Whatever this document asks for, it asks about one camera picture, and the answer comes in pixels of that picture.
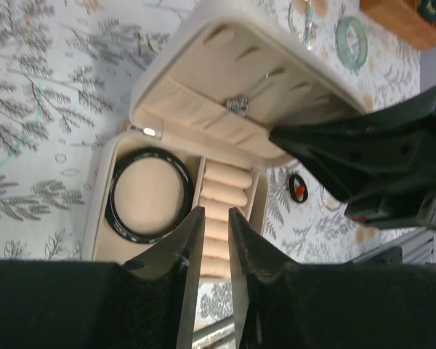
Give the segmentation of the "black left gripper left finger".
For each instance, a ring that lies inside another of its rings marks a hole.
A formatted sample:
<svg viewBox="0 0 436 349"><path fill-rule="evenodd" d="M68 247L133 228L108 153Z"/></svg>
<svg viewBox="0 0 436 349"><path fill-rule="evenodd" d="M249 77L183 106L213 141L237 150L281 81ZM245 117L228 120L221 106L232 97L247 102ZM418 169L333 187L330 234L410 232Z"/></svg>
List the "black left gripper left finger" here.
<svg viewBox="0 0 436 349"><path fill-rule="evenodd" d="M114 262L0 260L0 348L190 348L205 212Z"/></svg>

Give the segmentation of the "beige jewelry box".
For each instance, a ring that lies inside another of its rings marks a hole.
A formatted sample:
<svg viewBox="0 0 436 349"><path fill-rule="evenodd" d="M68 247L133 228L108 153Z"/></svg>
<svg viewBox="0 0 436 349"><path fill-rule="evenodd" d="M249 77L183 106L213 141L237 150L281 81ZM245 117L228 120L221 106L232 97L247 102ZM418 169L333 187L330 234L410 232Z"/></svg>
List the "beige jewelry box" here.
<svg viewBox="0 0 436 349"><path fill-rule="evenodd" d="M360 96L250 1L202 1L132 88L129 125L100 159L81 255L122 264L153 244L118 235L105 219L116 162L140 148L173 153L205 209L203 282L230 279L227 217L257 231L267 215L267 170L292 156L272 143L288 119L321 124L365 113Z"/></svg>

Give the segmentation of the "black bangle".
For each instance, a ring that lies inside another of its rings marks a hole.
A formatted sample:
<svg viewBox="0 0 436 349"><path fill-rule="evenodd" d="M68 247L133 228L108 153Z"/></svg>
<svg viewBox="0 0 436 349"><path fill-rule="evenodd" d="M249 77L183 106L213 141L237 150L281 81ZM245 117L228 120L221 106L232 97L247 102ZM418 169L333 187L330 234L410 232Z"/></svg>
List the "black bangle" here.
<svg viewBox="0 0 436 349"><path fill-rule="evenodd" d="M140 148L116 162L105 219L126 240L153 244L188 215L193 197L192 176L179 158L161 148Z"/></svg>

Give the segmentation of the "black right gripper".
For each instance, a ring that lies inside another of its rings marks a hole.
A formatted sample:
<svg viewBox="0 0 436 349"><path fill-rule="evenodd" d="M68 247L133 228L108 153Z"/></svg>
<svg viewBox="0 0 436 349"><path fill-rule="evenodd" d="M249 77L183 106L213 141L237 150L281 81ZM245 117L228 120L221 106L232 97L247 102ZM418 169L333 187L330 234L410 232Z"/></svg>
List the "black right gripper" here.
<svg viewBox="0 0 436 349"><path fill-rule="evenodd" d="M436 86L372 113L276 126L269 139L349 202L344 216L352 221L436 230Z"/></svg>

